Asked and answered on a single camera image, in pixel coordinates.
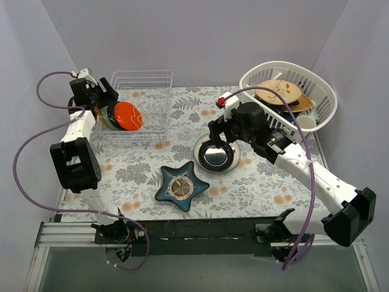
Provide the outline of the blue floral green plate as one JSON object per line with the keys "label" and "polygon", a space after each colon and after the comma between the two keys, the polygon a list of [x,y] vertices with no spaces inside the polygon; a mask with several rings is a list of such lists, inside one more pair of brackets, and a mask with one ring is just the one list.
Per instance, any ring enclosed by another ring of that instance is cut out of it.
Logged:
{"label": "blue floral green plate", "polygon": [[111,127],[112,130],[116,130],[116,128],[114,127],[114,125],[112,124],[112,122],[109,119],[108,112],[107,112],[107,106],[102,108],[101,112],[102,112],[102,116],[103,116],[104,120],[106,121],[106,123]]}

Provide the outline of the yellow patterned round plate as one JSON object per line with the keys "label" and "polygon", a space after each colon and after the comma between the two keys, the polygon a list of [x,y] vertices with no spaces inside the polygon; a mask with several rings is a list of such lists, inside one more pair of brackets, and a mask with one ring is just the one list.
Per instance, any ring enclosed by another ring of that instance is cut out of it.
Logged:
{"label": "yellow patterned round plate", "polygon": [[97,109],[97,114],[102,122],[102,124],[106,127],[106,128],[109,128],[111,129],[111,127],[106,123],[106,121],[104,120],[103,116],[102,116],[102,112],[100,109]]}

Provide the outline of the orange red round plate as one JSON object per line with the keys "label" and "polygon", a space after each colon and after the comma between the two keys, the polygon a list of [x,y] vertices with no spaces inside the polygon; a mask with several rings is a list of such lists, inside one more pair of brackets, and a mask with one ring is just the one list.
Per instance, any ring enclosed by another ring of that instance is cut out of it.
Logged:
{"label": "orange red round plate", "polygon": [[116,103],[114,117],[118,124],[127,131],[137,131],[143,124],[140,111],[129,102]]}

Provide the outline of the dark brown plate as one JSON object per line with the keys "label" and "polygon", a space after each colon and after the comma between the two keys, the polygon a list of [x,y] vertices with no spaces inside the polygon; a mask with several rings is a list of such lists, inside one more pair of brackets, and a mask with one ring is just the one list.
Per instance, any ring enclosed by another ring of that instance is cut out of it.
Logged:
{"label": "dark brown plate", "polygon": [[120,124],[117,122],[116,118],[115,118],[115,114],[114,114],[114,108],[116,106],[117,102],[113,102],[113,103],[110,103],[107,107],[106,107],[106,112],[107,112],[107,115],[108,115],[108,119],[110,120],[110,123],[112,123],[112,125],[114,126],[114,128],[116,128],[118,131],[122,131],[123,128],[120,126]]}

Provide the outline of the black glossy plate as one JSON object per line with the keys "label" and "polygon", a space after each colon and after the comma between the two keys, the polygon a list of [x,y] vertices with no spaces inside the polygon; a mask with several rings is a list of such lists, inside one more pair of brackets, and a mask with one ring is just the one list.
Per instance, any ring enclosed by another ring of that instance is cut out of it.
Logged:
{"label": "black glossy plate", "polygon": [[234,160],[235,150],[226,142],[217,147],[211,140],[203,142],[198,151],[201,166],[212,172],[226,171]]}

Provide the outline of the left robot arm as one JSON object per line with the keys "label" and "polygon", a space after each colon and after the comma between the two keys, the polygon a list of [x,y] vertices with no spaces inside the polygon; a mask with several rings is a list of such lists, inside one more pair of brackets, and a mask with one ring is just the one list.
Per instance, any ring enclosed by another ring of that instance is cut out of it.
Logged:
{"label": "left robot arm", "polygon": [[123,243],[129,228],[122,213],[108,195],[98,188],[102,170],[89,143],[98,111],[118,100],[119,94],[104,77],[99,82],[79,75],[70,83],[74,96],[68,103],[73,121],[59,143],[50,146],[50,154],[61,186],[77,194],[94,211],[97,223],[92,227],[104,238]]}

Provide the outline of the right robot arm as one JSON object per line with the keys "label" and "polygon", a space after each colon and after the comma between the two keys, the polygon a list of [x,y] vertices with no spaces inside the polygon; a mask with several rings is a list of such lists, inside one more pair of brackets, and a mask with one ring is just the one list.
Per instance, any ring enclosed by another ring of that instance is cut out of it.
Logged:
{"label": "right robot arm", "polygon": [[264,110],[255,102],[237,98],[220,106],[224,114],[209,122],[209,138],[218,147],[236,140],[299,180],[326,207],[311,214],[295,209],[284,211],[269,230],[288,242],[297,234],[327,235],[340,246],[349,247],[374,218],[376,194],[342,181],[308,157],[308,152],[281,128],[272,128]]}

